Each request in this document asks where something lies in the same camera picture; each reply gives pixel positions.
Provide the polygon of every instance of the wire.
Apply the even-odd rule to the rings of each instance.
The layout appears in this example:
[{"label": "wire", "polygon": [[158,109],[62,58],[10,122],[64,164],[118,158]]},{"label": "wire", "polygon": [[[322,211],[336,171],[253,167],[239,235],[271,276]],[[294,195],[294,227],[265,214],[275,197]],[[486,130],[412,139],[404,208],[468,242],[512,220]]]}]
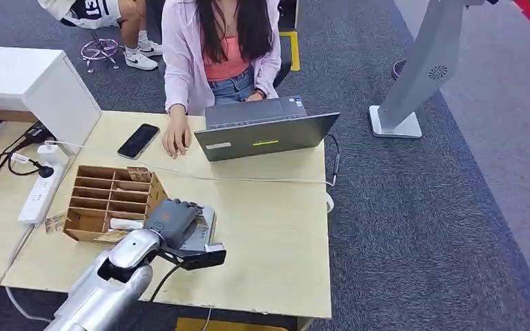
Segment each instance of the wire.
[{"label": "wire", "polygon": [[39,171],[39,169],[36,169],[33,171],[29,171],[29,172],[17,172],[13,170],[13,168],[11,167],[11,157],[9,157],[9,159],[7,160],[7,167],[9,168],[9,171],[11,171],[11,173],[16,174],[17,176],[29,176],[31,174],[36,174]]},{"label": "wire", "polygon": [[332,138],[332,140],[334,140],[334,144],[336,145],[336,157],[334,158],[334,168],[332,172],[332,186],[334,186],[336,184],[336,178],[338,178],[338,172],[340,171],[340,145],[333,134],[327,133],[326,136]]},{"label": "wire", "polygon": [[334,137],[334,134],[326,133],[326,136],[332,138],[334,140],[334,144],[336,145],[336,154],[340,154],[340,146],[338,145],[338,140],[336,140],[336,137]]},{"label": "wire", "polygon": [[[29,238],[29,235],[31,234],[31,232],[33,231],[35,227],[33,225],[27,225],[26,226],[26,229],[25,231],[23,231],[23,234],[21,235],[21,237],[19,237],[19,239],[17,240],[17,242],[15,243],[15,246],[13,247],[13,251],[11,252],[11,254],[9,255],[9,260],[8,260],[8,265],[7,265],[7,269],[5,270],[5,272],[3,273],[3,276],[1,277],[4,278],[5,277],[5,274],[7,273],[7,271],[9,271],[9,269],[11,268],[11,266],[13,265],[13,261],[15,261],[15,259],[17,258],[17,255],[19,254],[19,252],[21,251],[21,248],[23,247],[23,245],[25,244],[25,242],[27,241],[27,239]],[[13,296],[13,293],[11,292],[11,289],[6,286],[5,287],[5,291],[7,292],[7,296],[9,297],[9,300],[11,300],[11,303],[13,303],[13,305],[15,306],[15,308],[17,308],[17,310],[27,319],[32,319],[33,321],[42,321],[42,322],[46,322],[46,323],[50,323],[51,320],[50,319],[46,319],[44,317],[38,317],[38,316],[32,316],[32,315],[29,315],[24,309],[23,307],[21,307],[21,305],[19,305],[19,303],[17,302],[17,300],[15,299],[15,297]]]},{"label": "wire", "polygon": [[144,166],[148,166],[148,167],[152,167],[152,168],[156,168],[156,169],[161,169],[161,170],[166,170],[166,171],[169,171],[169,172],[174,172],[175,174],[180,174],[180,175],[183,175],[183,176],[186,176],[186,177],[195,178],[195,179],[201,179],[201,180],[205,180],[205,181],[251,181],[251,182],[269,182],[269,183],[312,183],[312,184],[326,184],[326,185],[329,185],[329,186],[334,186],[335,185],[335,183],[331,183],[329,181],[317,181],[315,179],[253,179],[253,178],[215,178],[215,177],[197,176],[197,175],[191,174],[189,172],[179,171],[179,170],[175,170],[175,169],[161,167],[159,165],[152,165],[152,164],[149,164],[149,163],[146,163],[146,162],[142,162],[142,161],[138,161],[138,160],[128,159],[128,158],[123,157],[123,156],[121,156],[119,154],[116,154],[115,152],[111,152],[111,151],[108,151],[108,150],[102,150],[102,149],[94,148],[94,147],[90,147],[90,146],[78,145],[76,143],[66,143],[65,141],[55,141],[55,140],[46,140],[45,143],[46,144],[47,143],[60,143],[62,145],[68,145],[68,146],[74,146],[74,147],[80,147],[80,148],[87,148],[87,149],[90,149],[90,150],[96,150],[98,152],[103,152],[103,153],[108,153],[108,154],[114,155],[116,157],[119,157],[121,159],[125,159],[127,161],[134,161],[134,162],[137,162],[137,163],[142,164]]},{"label": "wire", "polygon": [[204,327],[200,331],[206,331],[206,328],[208,327],[208,322],[210,322],[210,314],[212,313],[212,308],[208,310],[208,317],[206,317],[206,323],[204,324]]},{"label": "wire", "polygon": [[[159,293],[159,290],[161,289],[161,287],[164,285],[164,283],[168,280],[168,278],[176,271],[179,269],[179,267],[181,267],[181,263],[178,263],[176,265],[174,265],[173,268],[170,269],[170,271],[168,271],[168,273],[164,276],[164,278],[161,279],[161,281],[159,282],[159,284],[157,285],[157,287],[155,288],[155,291],[153,291],[153,294],[151,295],[151,298],[149,298],[149,302],[147,303],[148,305],[150,305],[154,300],[155,300],[155,297],[157,296],[157,293]],[[135,319],[135,321],[131,324],[131,326],[127,329],[127,330],[132,330],[138,323],[139,321],[141,321],[141,318],[143,317],[143,315],[145,315],[145,312],[144,311],[141,311],[141,313],[139,314],[139,316],[137,316],[137,318]]]},{"label": "wire", "polygon": [[170,276],[176,271],[179,269],[179,267],[181,267],[181,263],[178,263],[176,265],[174,265],[173,268],[171,268],[170,271],[168,271],[168,273],[164,276],[164,278],[161,279],[161,281],[159,282],[159,284],[157,285],[157,287],[155,288],[155,291],[153,291],[153,294],[151,295],[151,298],[149,299],[149,303],[152,303],[153,300],[155,300],[155,297],[157,296],[157,293],[159,293],[159,290],[161,289],[161,287],[164,285],[164,283],[168,280],[168,278],[170,278]]},{"label": "wire", "polygon": [[19,138],[15,139],[9,146],[7,146],[3,152],[0,154],[0,170],[4,167],[5,164],[7,164],[8,159],[13,155],[14,152],[20,150],[21,148],[19,146],[13,148],[12,151],[7,152],[7,150],[11,147],[13,147],[15,144],[17,144],[20,140],[22,140],[26,134],[31,132],[31,130],[35,129],[35,127],[39,124],[39,122],[33,123]]}]

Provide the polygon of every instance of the gray monitor stand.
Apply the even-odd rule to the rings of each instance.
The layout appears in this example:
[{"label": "gray monitor stand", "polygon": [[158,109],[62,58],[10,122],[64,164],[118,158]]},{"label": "gray monitor stand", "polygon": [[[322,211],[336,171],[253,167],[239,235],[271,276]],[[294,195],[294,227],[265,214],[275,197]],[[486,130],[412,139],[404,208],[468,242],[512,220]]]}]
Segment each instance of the gray monitor stand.
[{"label": "gray monitor stand", "polygon": [[415,111],[456,73],[464,9],[483,3],[484,0],[430,0],[401,76],[383,104],[369,108],[375,136],[422,136]]}]

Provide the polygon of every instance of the cardboard organizer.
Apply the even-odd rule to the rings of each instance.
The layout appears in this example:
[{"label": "cardboard organizer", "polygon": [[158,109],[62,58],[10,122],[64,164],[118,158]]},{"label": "cardboard organizer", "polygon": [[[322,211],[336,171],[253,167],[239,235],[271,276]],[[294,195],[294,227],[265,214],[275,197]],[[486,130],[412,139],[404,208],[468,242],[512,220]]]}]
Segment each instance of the cardboard organizer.
[{"label": "cardboard organizer", "polygon": [[80,165],[63,231],[77,241],[114,244],[128,231],[109,230],[112,217],[145,223],[167,197],[157,175],[146,168]]}]

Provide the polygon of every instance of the woman's hand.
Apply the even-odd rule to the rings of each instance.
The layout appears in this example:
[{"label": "woman's hand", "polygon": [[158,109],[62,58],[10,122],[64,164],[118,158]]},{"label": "woman's hand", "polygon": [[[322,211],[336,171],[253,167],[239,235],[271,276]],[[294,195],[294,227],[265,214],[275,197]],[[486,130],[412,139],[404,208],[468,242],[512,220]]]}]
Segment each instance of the woman's hand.
[{"label": "woman's hand", "polygon": [[251,94],[247,99],[245,99],[245,101],[259,101],[259,100],[263,100],[263,96],[258,92]]},{"label": "woman's hand", "polygon": [[190,146],[190,126],[183,105],[177,104],[170,108],[170,124],[161,142],[172,158],[177,158],[178,152],[186,155],[186,148]]}]

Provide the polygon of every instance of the long dark hair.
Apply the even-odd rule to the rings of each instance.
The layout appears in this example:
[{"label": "long dark hair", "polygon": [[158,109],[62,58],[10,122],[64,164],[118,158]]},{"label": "long dark hair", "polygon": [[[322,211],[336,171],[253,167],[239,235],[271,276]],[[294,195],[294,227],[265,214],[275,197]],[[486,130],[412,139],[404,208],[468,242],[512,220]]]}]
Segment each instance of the long dark hair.
[{"label": "long dark hair", "polygon": [[[222,48],[225,32],[216,22],[214,10],[224,22],[224,14],[216,4],[216,0],[196,0],[196,9],[202,30],[202,54],[212,62],[228,61]],[[243,59],[258,59],[273,48],[271,23],[267,12],[267,0],[238,0],[237,31],[239,48]]]}]

